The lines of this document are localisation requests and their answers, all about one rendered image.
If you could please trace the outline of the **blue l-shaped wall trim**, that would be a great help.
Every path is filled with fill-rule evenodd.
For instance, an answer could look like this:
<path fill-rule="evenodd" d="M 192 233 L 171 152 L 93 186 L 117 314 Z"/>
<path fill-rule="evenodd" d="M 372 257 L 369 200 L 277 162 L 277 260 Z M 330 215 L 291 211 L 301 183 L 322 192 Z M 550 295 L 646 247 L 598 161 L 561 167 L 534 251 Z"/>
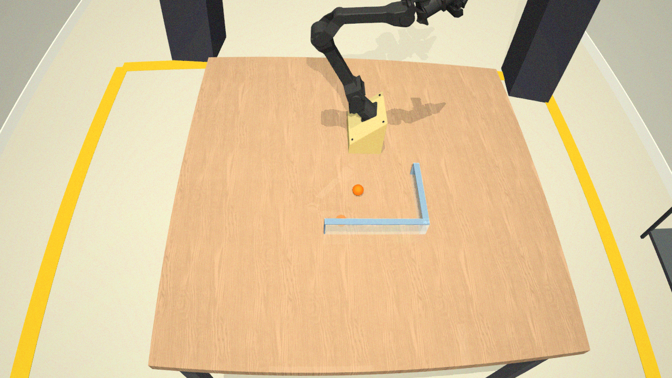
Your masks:
<path fill-rule="evenodd" d="M 324 235 L 326 234 L 326 225 L 430 225 L 420 164 L 413 163 L 413 166 L 417 181 L 418 199 L 422 208 L 422 218 L 325 218 Z"/>

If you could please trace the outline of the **clear l-shaped wall with blue top edge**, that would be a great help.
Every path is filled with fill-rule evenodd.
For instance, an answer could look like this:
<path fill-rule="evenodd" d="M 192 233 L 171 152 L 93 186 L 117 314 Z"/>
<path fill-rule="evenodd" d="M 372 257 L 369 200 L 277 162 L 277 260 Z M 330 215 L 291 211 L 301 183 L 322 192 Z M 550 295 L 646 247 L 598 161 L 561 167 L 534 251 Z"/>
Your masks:
<path fill-rule="evenodd" d="M 410 172 L 412 191 L 417 218 L 422 218 L 422 208 L 418 199 L 417 181 L 414 166 Z M 366 234 L 426 234 L 429 225 L 326 225 L 326 235 L 366 235 Z"/>

